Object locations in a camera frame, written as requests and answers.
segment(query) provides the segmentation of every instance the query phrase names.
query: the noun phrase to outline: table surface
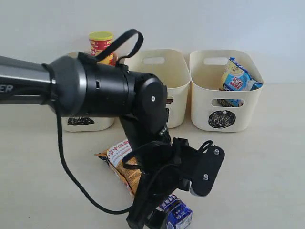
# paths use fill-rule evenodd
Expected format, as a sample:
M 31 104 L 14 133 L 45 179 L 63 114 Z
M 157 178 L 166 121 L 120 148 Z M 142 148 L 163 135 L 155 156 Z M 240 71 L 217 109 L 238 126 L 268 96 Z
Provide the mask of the table surface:
M 239 133 L 196 128 L 189 109 L 172 137 L 198 148 L 211 139 L 226 152 L 205 198 L 175 191 L 193 211 L 189 229 L 305 227 L 305 84 L 271 84 L 262 91 L 249 127 Z M 0 224 L 3 229 L 128 228 L 127 214 L 95 208 L 63 171 L 55 115 L 39 105 L 2 105 Z M 121 124 L 104 131 L 64 133 L 71 171 L 101 205 L 131 205 L 124 185 L 94 154 L 125 138 Z

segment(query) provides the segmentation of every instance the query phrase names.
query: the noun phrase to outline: white storage bin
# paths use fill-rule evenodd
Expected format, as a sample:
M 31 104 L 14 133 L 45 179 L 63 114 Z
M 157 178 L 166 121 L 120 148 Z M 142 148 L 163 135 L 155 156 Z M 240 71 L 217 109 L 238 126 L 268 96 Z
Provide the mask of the white storage bin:
M 77 54 L 78 52 L 72 52 L 68 55 L 77 58 Z M 62 118 L 61 121 L 62 128 L 66 131 L 98 131 L 109 128 L 114 123 L 114 118 L 70 117 Z
M 124 62 L 130 71 L 155 74 L 167 86 L 168 127 L 179 126 L 185 115 L 190 73 L 183 55 L 170 49 L 140 51 Z
M 237 132 L 246 129 L 251 121 L 263 87 L 253 91 L 219 91 L 221 77 L 230 57 L 235 57 L 255 80 L 264 83 L 253 61 L 244 52 L 204 50 L 191 53 L 192 122 L 202 130 Z M 241 99 L 244 104 L 240 107 L 222 107 L 216 99 Z

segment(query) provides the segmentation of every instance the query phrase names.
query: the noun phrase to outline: white wall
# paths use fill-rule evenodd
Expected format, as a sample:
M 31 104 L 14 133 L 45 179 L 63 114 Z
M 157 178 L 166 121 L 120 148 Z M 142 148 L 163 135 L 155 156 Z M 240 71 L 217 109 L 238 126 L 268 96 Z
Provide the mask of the white wall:
M 238 49 L 267 83 L 305 82 L 303 0 L 2 0 L 0 55 L 51 62 L 89 49 L 88 34 L 129 28 L 143 48 Z

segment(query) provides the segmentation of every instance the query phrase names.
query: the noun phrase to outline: snack bag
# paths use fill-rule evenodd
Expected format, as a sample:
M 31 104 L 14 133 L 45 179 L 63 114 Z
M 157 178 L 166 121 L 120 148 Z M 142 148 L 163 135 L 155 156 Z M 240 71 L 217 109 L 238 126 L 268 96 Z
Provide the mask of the snack bag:
M 220 90 L 223 91 L 252 91 L 262 87 L 263 84 L 252 78 L 250 73 L 234 57 L 230 57 L 221 78 Z M 240 99 L 217 99 L 222 106 L 239 107 L 243 105 Z
M 141 171 L 139 169 L 125 169 L 122 164 L 123 157 L 131 151 L 129 142 L 125 139 L 109 149 L 104 150 L 102 153 L 96 154 L 96 156 L 108 164 L 127 187 L 130 195 L 134 197 L 140 181 Z M 130 159 L 128 164 L 136 165 L 136 159 Z M 152 213 L 150 223 L 155 220 L 159 221 L 159 219 L 163 220 L 162 214 L 166 214 L 162 229 L 184 229 L 191 224 L 193 211 L 176 195 L 170 194 Z

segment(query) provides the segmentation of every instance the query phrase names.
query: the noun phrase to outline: blue snack package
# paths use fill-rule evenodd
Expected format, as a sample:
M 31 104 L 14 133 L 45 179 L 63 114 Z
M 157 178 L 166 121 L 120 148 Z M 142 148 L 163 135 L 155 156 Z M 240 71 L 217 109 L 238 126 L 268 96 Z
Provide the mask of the blue snack package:
M 221 78 L 220 90 L 223 91 L 252 91 L 262 87 L 263 84 L 252 78 L 250 73 L 234 57 L 230 57 Z M 218 99 L 222 106 L 239 107 L 243 105 L 240 99 Z
M 157 209 L 167 214 L 166 229 L 185 229 L 191 224 L 193 211 L 174 194 L 170 194 Z

